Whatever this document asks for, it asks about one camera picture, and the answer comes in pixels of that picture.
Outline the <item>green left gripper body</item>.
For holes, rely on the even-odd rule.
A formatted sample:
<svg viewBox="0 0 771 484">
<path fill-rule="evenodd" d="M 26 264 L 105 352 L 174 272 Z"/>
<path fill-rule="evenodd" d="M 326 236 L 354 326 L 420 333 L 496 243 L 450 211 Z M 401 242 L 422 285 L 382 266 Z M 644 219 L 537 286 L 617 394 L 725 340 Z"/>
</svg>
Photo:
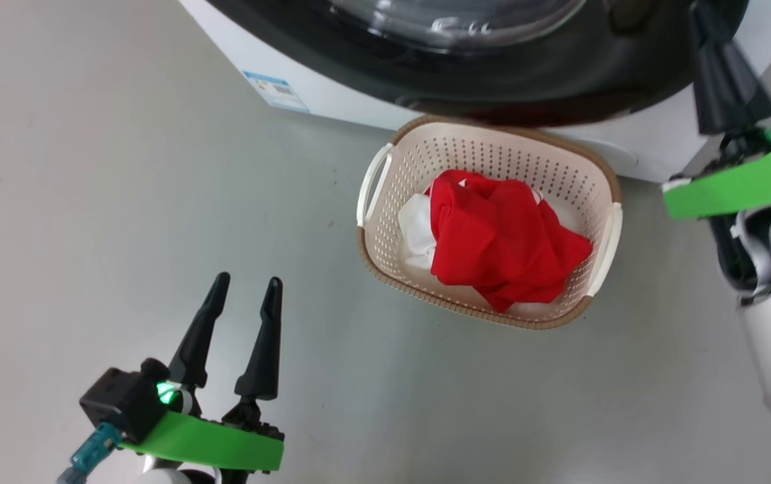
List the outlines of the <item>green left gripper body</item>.
<svg viewBox="0 0 771 484">
<path fill-rule="evenodd" d="M 180 387 L 159 387 L 168 408 L 142 444 L 124 450 L 145 457 L 136 483 L 246 483 L 250 475 L 281 467 L 286 435 L 259 420 L 255 401 L 242 401 L 223 421 L 194 415 L 196 399 Z"/>
</svg>

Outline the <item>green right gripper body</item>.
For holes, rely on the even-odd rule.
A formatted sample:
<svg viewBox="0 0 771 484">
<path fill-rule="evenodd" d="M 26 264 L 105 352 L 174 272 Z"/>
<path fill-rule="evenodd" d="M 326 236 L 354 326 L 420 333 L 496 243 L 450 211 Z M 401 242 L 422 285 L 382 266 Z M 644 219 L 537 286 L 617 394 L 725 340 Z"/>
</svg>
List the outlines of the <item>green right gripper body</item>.
<svg viewBox="0 0 771 484">
<path fill-rule="evenodd" d="M 771 132 L 749 128 L 726 134 L 718 157 L 695 177 L 662 184 L 671 218 L 712 218 L 771 206 Z"/>
</svg>

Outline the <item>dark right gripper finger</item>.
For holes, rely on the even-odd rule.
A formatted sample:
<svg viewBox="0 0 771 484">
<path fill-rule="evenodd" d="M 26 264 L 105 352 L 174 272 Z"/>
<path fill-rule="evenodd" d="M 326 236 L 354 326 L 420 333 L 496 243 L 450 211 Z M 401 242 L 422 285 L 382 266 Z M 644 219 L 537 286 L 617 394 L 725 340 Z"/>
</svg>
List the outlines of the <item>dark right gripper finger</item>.
<svg viewBox="0 0 771 484">
<path fill-rule="evenodd" d="M 771 95 L 735 40 L 736 27 L 727 21 L 726 4 L 738 9 L 739 1 L 716 1 L 718 70 L 715 95 L 717 130 L 729 132 L 753 126 L 771 117 Z"/>
<path fill-rule="evenodd" d="M 699 133 L 726 131 L 723 90 L 723 55 L 729 31 L 711 1 L 690 3 L 690 64 Z"/>
</svg>

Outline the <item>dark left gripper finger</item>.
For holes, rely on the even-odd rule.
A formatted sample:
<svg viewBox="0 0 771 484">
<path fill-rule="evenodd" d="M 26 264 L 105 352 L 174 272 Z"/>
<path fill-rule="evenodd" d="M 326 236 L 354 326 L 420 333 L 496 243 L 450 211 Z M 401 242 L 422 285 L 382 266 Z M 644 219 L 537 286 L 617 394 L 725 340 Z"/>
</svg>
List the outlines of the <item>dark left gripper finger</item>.
<svg viewBox="0 0 771 484">
<path fill-rule="evenodd" d="M 260 328 L 244 373 L 235 383 L 235 394 L 244 399 L 271 401 L 280 390 L 282 309 L 284 285 L 271 278 L 260 306 Z"/>
<path fill-rule="evenodd" d="M 211 337 L 216 320 L 225 309 L 229 285 L 231 275 L 219 273 L 168 366 L 170 382 L 194 388 L 205 387 L 208 379 L 205 364 Z"/>
</svg>

